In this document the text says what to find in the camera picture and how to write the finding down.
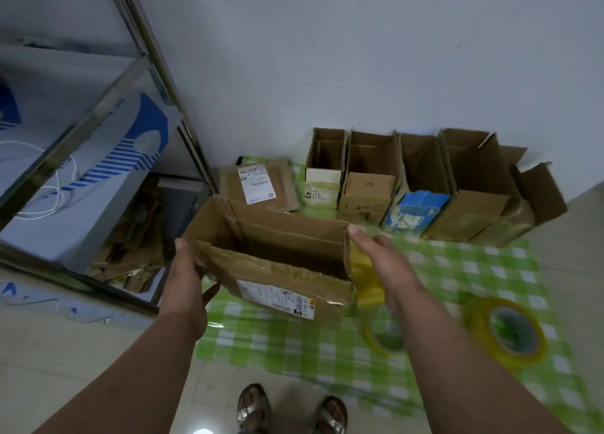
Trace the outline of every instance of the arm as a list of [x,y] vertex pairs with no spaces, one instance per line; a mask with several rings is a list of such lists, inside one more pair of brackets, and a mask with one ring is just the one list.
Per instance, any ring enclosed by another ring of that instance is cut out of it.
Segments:
[[37,434],[168,432],[187,379],[195,342],[205,332],[205,305],[192,249],[176,240],[159,315],[109,369],[42,424]]
[[368,238],[353,224],[349,233],[371,258],[386,304],[399,319],[434,433],[569,432],[479,348],[388,238]]

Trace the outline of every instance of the sandal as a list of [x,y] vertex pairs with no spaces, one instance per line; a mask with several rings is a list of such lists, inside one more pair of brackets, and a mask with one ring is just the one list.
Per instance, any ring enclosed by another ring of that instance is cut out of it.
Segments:
[[[342,416],[344,418],[344,422],[337,421],[333,418],[332,414],[333,409],[328,408],[329,402],[335,402],[340,412],[342,412]],[[323,434],[324,431],[319,428],[319,421],[330,426],[335,434],[345,434],[346,428],[348,427],[348,412],[346,411],[346,405],[342,402],[342,400],[336,398],[335,396],[327,396],[321,405],[316,410],[316,421],[315,426],[313,428],[314,434]]]
[[[259,397],[251,394],[252,389],[255,389],[259,393]],[[239,395],[237,407],[239,407],[239,401],[245,400],[246,393],[250,393],[254,398],[253,402],[247,407],[242,408],[237,412],[237,421],[239,423],[239,432],[245,434],[268,434],[270,420],[271,420],[271,405],[268,402],[268,397],[259,383],[252,383],[246,386],[246,388]],[[251,420],[250,416],[259,410],[263,410],[262,418],[256,417],[255,420]],[[247,430],[246,425],[248,423],[257,423],[254,430]]]

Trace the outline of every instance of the forearm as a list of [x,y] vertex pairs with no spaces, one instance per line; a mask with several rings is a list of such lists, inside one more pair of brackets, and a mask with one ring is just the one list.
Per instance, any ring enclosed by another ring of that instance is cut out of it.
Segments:
[[424,287],[410,285],[395,297],[434,433],[568,433]]
[[167,433],[196,338],[185,316],[158,317],[109,369],[36,433]]

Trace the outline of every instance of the foot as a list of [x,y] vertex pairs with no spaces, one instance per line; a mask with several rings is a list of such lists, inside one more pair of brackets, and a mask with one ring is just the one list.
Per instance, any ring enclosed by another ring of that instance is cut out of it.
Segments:
[[321,416],[322,412],[321,409],[319,409],[319,413],[316,417],[316,430],[322,434],[343,434],[345,429],[348,427],[348,413],[344,403],[334,396],[328,396],[322,402],[321,406],[329,415],[331,415],[336,423],[339,423],[341,429],[338,430],[337,424],[336,426],[331,426],[329,420],[325,420]]
[[[240,413],[246,407],[250,407],[256,401],[261,402],[261,397],[265,397],[266,393],[262,389],[262,386],[258,383],[254,383],[245,388],[239,395],[239,402],[237,404],[237,412]],[[267,409],[259,408],[253,411],[251,414],[240,422],[239,429],[242,433],[253,434],[253,433],[266,433],[265,426],[268,423]]]

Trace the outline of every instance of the empty cardboard box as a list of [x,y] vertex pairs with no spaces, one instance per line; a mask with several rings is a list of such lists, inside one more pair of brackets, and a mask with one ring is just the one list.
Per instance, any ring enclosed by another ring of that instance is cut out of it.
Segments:
[[285,157],[220,170],[220,194],[252,208],[293,212],[299,208],[292,170]]
[[516,163],[520,161],[524,151],[525,148],[501,147],[503,157],[509,162],[521,201],[474,237],[472,243],[502,246],[568,211],[562,193],[545,163],[525,172],[518,170]]
[[184,237],[238,298],[338,327],[352,299],[347,223],[252,208],[215,195]]
[[444,129],[437,135],[451,198],[422,238],[469,242],[520,201],[497,135]]
[[399,138],[404,171],[382,230],[423,232],[450,199],[440,145],[432,135]]
[[344,129],[314,128],[306,157],[305,206],[335,210],[344,176]]
[[380,225],[402,177],[399,138],[352,131],[338,219]]

